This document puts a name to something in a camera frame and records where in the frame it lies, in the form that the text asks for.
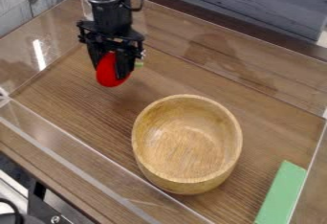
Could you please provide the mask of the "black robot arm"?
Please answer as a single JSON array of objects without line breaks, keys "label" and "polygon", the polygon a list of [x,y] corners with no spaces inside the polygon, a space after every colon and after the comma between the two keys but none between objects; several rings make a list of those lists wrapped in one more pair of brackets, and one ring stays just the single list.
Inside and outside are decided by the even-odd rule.
[{"label": "black robot arm", "polygon": [[144,57],[144,35],[133,29],[132,0],[86,0],[92,20],[80,20],[78,41],[86,46],[88,55],[101,86],[118,86],[130,76],[134,63]]}]

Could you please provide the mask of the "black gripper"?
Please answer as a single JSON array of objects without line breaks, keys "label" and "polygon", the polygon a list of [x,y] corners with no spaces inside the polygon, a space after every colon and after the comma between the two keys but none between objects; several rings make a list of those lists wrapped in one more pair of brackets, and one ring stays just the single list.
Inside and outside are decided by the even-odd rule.
[{"label": "black gripper", "polygon": [[97,68],[104,54],[116,51],[114,75],[117,79],[124,79],[133,71],[134,58],[144,57],[144,35],[132,27],[117,34],[105,34],[96,29],[93,21],[80,20],[76,26],[77,38],[86,45],[93,68]]}]

